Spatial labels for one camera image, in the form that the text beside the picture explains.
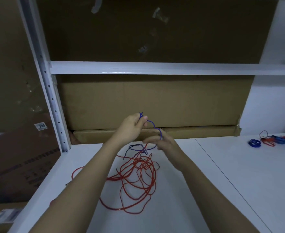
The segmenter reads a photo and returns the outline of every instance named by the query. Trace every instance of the right hand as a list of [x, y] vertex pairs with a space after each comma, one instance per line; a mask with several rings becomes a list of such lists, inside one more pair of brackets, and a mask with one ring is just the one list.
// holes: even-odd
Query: right hand
[[163, 150], [168, 160], [179, 171], [183, 171], [185, 165], [190, 161], [190, 158], [182, 151], [176, 141], [161, 129], [162, 140], [160, 140], [160, 131], [152, 130], [158, 135], [144, 139], [143, 143], [152, 143], [157, 145], [158, 150]]

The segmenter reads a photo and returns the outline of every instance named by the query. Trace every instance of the cardboard box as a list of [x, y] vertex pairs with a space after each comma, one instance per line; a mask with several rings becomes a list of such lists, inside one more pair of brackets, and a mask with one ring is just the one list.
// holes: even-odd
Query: cardboard box
[[157, 127], [237, 125], [253, 76], [62, 75], [72, 130], [116, 129], [143, 112]]
[[27, 202], [0, 204], [0, 233], [7, 233]]
[[0, 203], [28, 201], [60, 156], [49, 114], [0, 136]]
[[[162, 128], [174, 139], [198, 138], [198, 137], [218, 137], [218, 136], [239, 136], [241, 129], [239, 126], [206, 126], [206, 127], [171, 127]], [[82, 144], [105, 143], [115, 132], [115, 129], [106, 130], [76, 130], [75, 137]], [[150, 129], [142, 129], [139, 137], [135, 141], [142, 141], [152, 136]]]

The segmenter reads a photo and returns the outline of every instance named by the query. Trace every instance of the white table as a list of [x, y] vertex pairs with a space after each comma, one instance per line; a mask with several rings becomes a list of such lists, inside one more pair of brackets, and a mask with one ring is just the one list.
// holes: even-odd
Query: white table
[[[202, 145], [204, 139], [180, 139], [177, 143], [184, 152], [198, 165], [209, 180], [257, 227], [262, 233], [270, 233], [265, 223], [255, 213], [256, 209], [250, 206], [222, 173], [205, 150], [211, 146], [208, 142]], [[37, 192], [16, 219], [9, 233], [27, 233], [49, 203], [64, 189], [71, 180], [71, 173], [78, 167], [84, 166], [99, 150], [102, 144], [73, 145], [68, 153], [64, 153], [43, 181]], [[130, 215], [123, 211], [111, 211], [98, 203], [88, 232], [209, 232], [207, 225], [191, 196], [181, 173], [166, 159], [162, 151], [152, 150], [152, 160], [160, 164], [157, 171], [156, 192], [140, 215]], [[118, 158], [113, 163], [110, 174], [123, 163]], [[111, 204], [119, 204], [119, 187], [105, 186], [102, 196], [109, 197]]]
[[197, 141], [270, 231], [285, 232], [285, 145], [253, 148], [247, 143], [250, 139], [259, 137]]

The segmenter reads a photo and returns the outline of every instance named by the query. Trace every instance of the label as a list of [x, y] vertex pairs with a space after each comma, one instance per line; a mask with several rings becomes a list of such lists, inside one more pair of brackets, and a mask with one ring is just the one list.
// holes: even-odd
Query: label
[[35, 126], [36, 126], [36, 128], [38, 129], [38, 131], [47, 129], [47, 126], [45, 125], [44, 122], [42, 122], [42, 123], [36, 123]]
[[22, 208], [2, 209], [0, 211], [0, 224], [13, 223], [22, 210]]

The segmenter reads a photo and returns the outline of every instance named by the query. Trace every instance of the tangled red wire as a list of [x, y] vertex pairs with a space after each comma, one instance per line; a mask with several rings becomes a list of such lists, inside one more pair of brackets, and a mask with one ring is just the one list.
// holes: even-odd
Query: tangled red wire
[[[151, 196], [153, 195], [153, 193], [156, 190], [156, 171], [160, 168], [160, 165], [157, 162], [153, 162], [151, 160], [152, 157], [152, 153], [150, 155], [148, 155], [148, 152], [146, 151], [146, 147], [147, 144], [145, 145], [145, 147], [140, 150], [139, 152], [137, 152], [133, 157], [126, 157], [126, 156], [118, 156], [120, 158], [123, 159], [128, 159], [127, 162], [125, 162], [120, 169], [116, 169], [117, 174], [110, 176], [107, 178], [108, 181], [120, 181], [122, 182], [122, 187], [120, 189], [119, 192], [119, 196], [120, 196], [120, 200], [121, 200], [121, 208], [111, 208], [109, 206], [107, 206], [103, 200], [101, 198], [99, 198], [100, 202], [102, 203], [102, 205], [104, 207], [106, 207], [107, 209], [110, 210], [123, 210], [127, 213], [130, 214], [140, 214], [145, 206], [147, 205], [147, 203], [150, 201]], [[81, 169], [83, 167], [77, 168], [76, 170], [73, 171], [73, 173], [71, 174], [71, 179], [73, 179], [74, 173]], [[130, 181], [129, 177], [135, 173], [137, 174], [137, 180], [135, 181]], [[143, 173], [145, 173], [145, 175], [148, 176], [148, 181], [144, 179]], [[134, 187], [134, 188], [138, 188], [140, 190], [143, 190], [143, 194], [137, 198], [132, 197], [131, 195], [129, 195], [129, 193], [126, 191], [125, 186], [129, 184], [130, 186]], [[121, 197], [121, 193], [122, 191], [125, 193], [125, 195], [136, 201], [134, 204], [128, 205], [128, 206], [124, 206], [122, 197]], [[139, 203], [141, 203], [142, 201], [144, 201], [146, 198], [148, 197], [148, 200], [145, 202], [145, 204], [143, 205], [141, 211], [139, 212], [129, 212], [127, 211], [129, 208], [132, 208], [136, 205], [138, 205]]]

